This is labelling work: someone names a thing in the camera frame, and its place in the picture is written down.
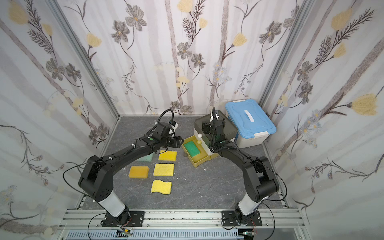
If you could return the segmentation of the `olive green drawer cabinet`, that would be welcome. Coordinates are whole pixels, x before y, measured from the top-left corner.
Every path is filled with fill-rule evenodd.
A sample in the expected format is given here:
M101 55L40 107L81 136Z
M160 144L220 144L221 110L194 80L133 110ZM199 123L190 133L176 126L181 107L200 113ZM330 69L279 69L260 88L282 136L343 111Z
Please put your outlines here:
M209 156L236 148L234 141L238 128L220 110L212 110L210 114L196 119L194 129L197 141L201 142Z

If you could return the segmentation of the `bright yellow foam sponge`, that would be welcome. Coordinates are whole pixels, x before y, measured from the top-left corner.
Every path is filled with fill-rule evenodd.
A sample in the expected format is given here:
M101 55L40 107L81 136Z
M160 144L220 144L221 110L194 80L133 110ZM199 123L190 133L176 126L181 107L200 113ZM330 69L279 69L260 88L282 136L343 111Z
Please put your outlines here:
M159 161L175 162L177 159L176 151L161 151L159 154Z

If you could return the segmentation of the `green scouring sponge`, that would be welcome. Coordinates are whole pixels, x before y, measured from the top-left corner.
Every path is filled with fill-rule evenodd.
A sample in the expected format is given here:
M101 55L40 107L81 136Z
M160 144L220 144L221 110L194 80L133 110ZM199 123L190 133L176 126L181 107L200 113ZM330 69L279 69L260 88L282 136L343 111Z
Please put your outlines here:
M187 142L186 144L184 144L184 147L191 158L193 158L193 157L195 157L201 153L201 151L199 150L199 148L196 146L196 144L193 141Z

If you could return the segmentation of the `yellow bottom drawer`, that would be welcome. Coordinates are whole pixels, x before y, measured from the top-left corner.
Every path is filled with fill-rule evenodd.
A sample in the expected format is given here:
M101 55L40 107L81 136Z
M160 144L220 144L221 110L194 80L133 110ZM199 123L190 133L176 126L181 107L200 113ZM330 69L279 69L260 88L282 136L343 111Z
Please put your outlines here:
M182 149L195 168L219 156L217 153L211 153L204 141L197 139L195 136L185 139Z

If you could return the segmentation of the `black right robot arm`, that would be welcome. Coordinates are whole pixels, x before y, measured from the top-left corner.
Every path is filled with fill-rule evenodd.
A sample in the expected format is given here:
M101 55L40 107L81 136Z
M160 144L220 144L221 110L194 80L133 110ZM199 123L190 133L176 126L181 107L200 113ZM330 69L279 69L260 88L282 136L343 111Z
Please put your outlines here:
M246 194L235 208L239 225L247 225L255 217L257 208L264 200L280 189L277 175L266 157L257 158L239 149L224 133L225 121L212 117L202 123L202 135L212 153L230 160L242 170Z

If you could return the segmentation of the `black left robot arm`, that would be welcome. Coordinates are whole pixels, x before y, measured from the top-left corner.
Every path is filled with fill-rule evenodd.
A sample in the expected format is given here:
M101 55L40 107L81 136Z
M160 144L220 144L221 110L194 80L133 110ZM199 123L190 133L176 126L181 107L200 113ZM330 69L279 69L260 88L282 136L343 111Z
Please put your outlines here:
M159 122L154 129L135 140L131 146L104 157L87 160L78 185L106 210L102 227L125 227L133 220L129 208L114 191L114 175L134 161L158 152L161 148L180 148L184 140L176 136L178 124L174 120Z

